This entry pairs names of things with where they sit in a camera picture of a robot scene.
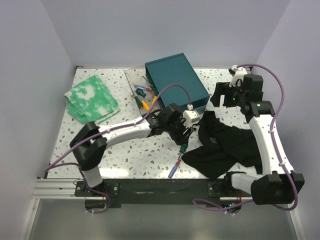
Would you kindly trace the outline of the yellow screwdriver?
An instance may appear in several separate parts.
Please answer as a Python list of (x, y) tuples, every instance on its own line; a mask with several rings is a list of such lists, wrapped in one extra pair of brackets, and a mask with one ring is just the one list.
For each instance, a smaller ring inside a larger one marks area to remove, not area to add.
[(157, 99), (158, 99), (158, 97), (157, 97), (157, 96), (154, 96), (154, 98), (152, 99), (151, 104), (152, 104), (152, 105), (155, 105), (155, 104), (157, 103)]
[(142, 103), (142, 105), (143, 105), (143, 108), (144, 108), (146, 111), (149, 111), (149, 110), (150, 110), (150, 107), (148, 106), (148, 104), (147, 104), (144, 100), (142, 100), (141, 103)]

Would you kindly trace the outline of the green stubby screwdriver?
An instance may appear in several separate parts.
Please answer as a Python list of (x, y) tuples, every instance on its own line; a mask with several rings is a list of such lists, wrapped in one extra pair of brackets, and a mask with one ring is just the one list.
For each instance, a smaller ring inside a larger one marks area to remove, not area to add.
[(182, 144), (182, 145), (180, 146), (179, 152), (182, 153), (182, 154), (184, 154), (184, 153), (186, 152), (187, 148), (188, 148), (188, 144)]
[(141, 96), (142, 98), (145, 98), (147, 96), (146, 93), (140, 88), (137, 88), (135, 92), (137, 93), (137, 95)]

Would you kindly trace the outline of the transparent drawer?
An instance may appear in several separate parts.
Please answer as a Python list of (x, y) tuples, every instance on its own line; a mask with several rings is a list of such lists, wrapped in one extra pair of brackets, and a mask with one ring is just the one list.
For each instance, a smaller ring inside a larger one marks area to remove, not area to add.
[(162, 109), (159, 101), (155, 103), (159, 92), (151, 81), (148, 80), (146, 69), (143, 65), (125, 69), (124, 75), (132, 91), (131, 98), (137, 104), (141, 115), (149, 111), (153, 104), (153, 111)]

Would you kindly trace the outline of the green long screwdriver front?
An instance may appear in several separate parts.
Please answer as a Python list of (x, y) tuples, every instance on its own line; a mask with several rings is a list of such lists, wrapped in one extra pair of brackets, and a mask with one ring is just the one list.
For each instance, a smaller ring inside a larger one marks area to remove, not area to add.
[(149, 91), (152, 92), (152, 93), (154, 93), (155, 95), (157, 95), (157, 94), (158, 94), (157, 89), (150, 83), (150, 81), (148, 80), (148, 78), (147, 78), (145, 75), (143, 75), (142, 78), (147, 82), (147, 84), (148, 84), (148, 86), (149, 86), (149, 89), (150, 89)]

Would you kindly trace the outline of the teal drawer box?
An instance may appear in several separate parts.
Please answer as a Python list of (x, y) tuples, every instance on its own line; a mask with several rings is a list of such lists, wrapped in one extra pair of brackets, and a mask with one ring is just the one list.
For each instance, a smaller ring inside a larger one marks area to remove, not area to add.
[(144, 66), (149, 83), (158, 92), (175, 85), (160, 96), (162, 108), (175, 103), (186, 110), (191, 103), (200, 114), (205, 111), (210, 95), (184, 53), (149, 61)]

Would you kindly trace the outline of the blue red screwdriver front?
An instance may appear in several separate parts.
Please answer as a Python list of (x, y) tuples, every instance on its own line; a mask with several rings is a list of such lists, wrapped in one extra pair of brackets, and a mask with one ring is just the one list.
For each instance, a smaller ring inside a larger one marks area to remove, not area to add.
[(177, 162), (175, 163), (175, 165), (173, 166), (173, 168), (171, 169), (170, 173), (168, 174), (168, 178), (172, 178), (174, 175), (175, 175), (175, 172), (177, 171), (180, 163), (181, 163), (181, 156), (182, 156), (182, 153), (180, 152), (178, 154), (178, 158), (177, 158)]

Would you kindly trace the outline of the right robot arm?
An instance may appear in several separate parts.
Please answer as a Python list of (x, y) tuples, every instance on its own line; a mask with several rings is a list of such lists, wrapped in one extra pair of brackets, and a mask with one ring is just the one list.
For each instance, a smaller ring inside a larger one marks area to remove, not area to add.
[(240, 190), (251, 195), (256, 205), (296, 204), (305, 183), (296, 173), (283, 149), (276, 126), (276, 113), (270, 101), (263, 100), (263, 78), (244, 74), (230, 82), (218, 82), (210, 98), (214, 107), (239, 107), (255, 137), (262, 174), (230, 172), (223, 192), (230, 197)]

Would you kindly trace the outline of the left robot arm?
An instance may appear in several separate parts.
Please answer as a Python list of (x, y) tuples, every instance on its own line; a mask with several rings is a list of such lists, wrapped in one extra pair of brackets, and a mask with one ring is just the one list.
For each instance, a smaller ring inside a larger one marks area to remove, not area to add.
[(175, 103), (147, 112), (125, 124), (85, 124), (70, 142), (70, 149), (86, 181), (86, 191), (99, 196), (104, 190), (99, 164), (107, 148), (134, 139), (169, 134), (176, 145), (188, 144), (193, 125), (200, 120), (196, 110), (184, 110)]

